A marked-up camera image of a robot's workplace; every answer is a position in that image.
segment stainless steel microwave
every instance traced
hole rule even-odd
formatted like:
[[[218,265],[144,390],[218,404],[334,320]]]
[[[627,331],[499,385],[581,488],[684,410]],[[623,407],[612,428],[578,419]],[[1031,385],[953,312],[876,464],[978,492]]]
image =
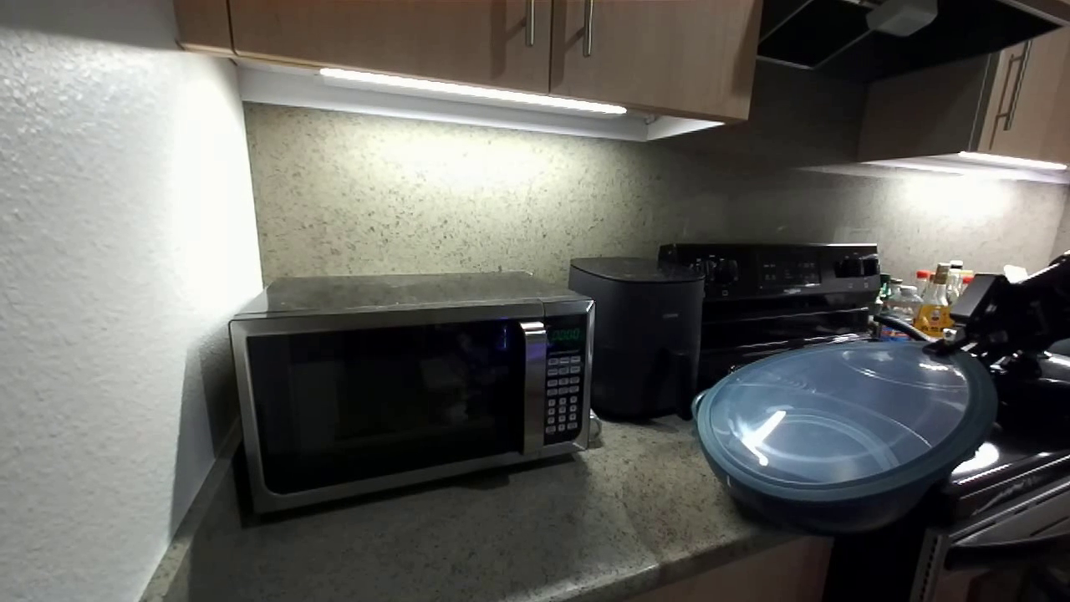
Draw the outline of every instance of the stainless steel microwave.
[[[271,284],[232,320],[255,511],[578,453],[592,320],[525,273]]]

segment cabinet door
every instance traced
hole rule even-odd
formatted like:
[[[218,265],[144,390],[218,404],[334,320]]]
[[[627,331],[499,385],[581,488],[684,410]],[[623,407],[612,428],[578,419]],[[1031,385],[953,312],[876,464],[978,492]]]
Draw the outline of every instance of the cabinet door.
[[[549,86],[549,0],[232,0],[232,25],[240,54]]]
[[[1060,85],[1070,71],[1070,29],[1057,29],[999,54],[989,90],[979,152],[1068,160],[1057,157],[1065,141],[1055,141],[1068,119]]]
[[[748,117],[761,0],[554,0],[551,90]]]

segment granite countertop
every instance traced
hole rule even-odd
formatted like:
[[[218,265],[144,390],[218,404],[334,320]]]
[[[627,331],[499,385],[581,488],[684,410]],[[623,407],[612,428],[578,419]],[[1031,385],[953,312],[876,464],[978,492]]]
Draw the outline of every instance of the granite countertop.
[[[747,522],[688,423],[602,426],[578,458],[276,522],[236,475],[165,556],[144,600],[619,600],[787,532]]]

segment wooden cabinet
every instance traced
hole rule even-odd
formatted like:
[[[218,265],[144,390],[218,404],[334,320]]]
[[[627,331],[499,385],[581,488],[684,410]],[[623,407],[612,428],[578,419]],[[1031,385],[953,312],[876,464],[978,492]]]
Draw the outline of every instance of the wooden cabinet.
[[[1070,29],[870,86],[864,157],[1010,154],[1070,160]]]
[[[179,16],[192,48],[718,119],[748,117],[761,32],[761,0],[179,0]]]
[[[545,90],[549,0],[232,0],[236,50]]]
[[[658,113],[748,117],[755,0],[558,0],[554,85]]]

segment plastic container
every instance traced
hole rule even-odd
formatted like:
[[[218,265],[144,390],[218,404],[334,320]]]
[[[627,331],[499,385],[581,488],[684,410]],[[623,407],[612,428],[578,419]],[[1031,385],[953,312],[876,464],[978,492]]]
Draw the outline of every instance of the plastic container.
[[[776,355],[695,400],[703,453],[737,502],[811,532],[897,522],[972,455],[995,419],[988,367],[915,340]]]

